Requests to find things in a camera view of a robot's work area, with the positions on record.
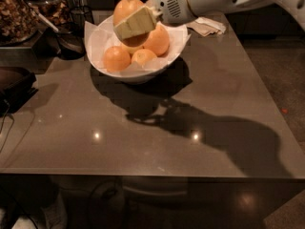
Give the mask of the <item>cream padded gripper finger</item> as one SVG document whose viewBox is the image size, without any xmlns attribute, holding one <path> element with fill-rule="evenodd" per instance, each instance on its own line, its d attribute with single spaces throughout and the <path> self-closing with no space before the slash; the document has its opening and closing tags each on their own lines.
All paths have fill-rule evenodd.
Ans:
<svg viewBox="0 0 305 229">
<path fill-rule="evenodd" d="M 146 5 L 130 14 L 116 11 L 113 15 L 113 31 L 121 41 L 143 35 L 155 29 L 158 17 L 159 11 Z"/>
</svg>

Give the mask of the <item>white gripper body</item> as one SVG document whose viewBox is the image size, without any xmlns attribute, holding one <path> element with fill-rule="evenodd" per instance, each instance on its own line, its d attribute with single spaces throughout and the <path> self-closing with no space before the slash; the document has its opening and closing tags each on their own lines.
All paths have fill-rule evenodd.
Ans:
<svg viewBox="0 0 305 229">
<path fill-rule="evenodd" d="M 152 0 L 152 5 L 164 25 L 184 25 L 195 19 L 188 0 Z"/>
</svg>

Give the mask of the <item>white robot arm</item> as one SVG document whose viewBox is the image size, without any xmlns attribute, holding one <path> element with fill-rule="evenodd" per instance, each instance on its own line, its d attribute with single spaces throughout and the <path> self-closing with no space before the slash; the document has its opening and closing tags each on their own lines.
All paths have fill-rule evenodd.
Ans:
<svg viewBox="0 0 305 229">
<path fill-rule="evenodd" d="M 213 11 L 233 13 L 272 3 L 288 12 L 305 30 L 305 0 L 152 0 L 150 6 L 143 5 L 114 23 L 113 30 L 117 38 L 124 41 L 154 30 L 158 22 L 177 27 Z"/>
</svg>

